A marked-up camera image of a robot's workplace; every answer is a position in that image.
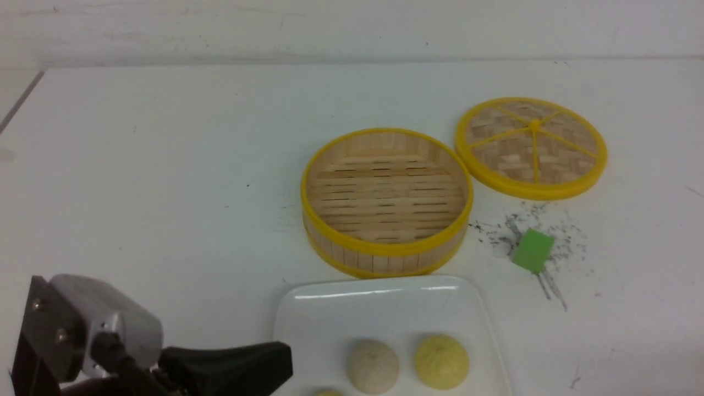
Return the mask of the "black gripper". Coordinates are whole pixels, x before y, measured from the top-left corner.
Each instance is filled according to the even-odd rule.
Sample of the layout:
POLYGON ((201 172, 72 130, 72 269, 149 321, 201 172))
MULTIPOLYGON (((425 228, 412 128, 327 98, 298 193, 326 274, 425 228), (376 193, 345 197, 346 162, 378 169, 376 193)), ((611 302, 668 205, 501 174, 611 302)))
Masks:
MULTIPOLYGON (((160 368, 148 371, 167 395, 272 395, 293 376, 286 343, 249 344, 230 349, 165 348, 160 368)), ((61 386, 61 395, 145 395, 117 376, 81 373, 61 386)))

